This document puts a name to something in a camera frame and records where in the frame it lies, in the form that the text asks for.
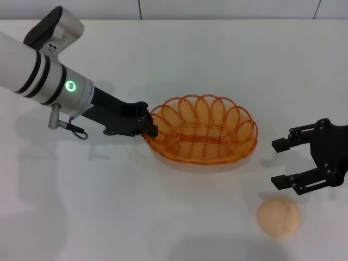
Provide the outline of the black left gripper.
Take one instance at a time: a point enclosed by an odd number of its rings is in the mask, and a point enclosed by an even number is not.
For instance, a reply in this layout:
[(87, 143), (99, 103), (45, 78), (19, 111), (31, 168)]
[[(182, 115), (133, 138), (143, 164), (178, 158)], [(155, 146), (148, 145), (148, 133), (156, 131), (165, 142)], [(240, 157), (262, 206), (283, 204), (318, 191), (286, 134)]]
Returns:
[(147, 110), (147, 103), (143, 101), (126, 103), (94, 88), (91, 105), (82, 116), (103, 125), (105, 135), (136, 136), (146, 133), (152, 138), (158, 136), (158, 127)]

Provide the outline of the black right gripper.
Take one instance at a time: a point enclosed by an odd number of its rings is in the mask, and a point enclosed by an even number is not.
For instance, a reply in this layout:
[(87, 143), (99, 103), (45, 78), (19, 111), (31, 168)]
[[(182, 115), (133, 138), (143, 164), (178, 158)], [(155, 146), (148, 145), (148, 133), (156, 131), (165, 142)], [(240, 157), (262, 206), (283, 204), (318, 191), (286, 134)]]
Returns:
[(277, 153), (309, 144), (310, 154), (318, 168), (293, 175), (271, 178), (278, 190), (293, 188), (303, 195), (327, 186), (343, 184), (347, 173), (347, 125), (336, 126), (329, 119), (289, 129), (287, 138), (272, 141)]

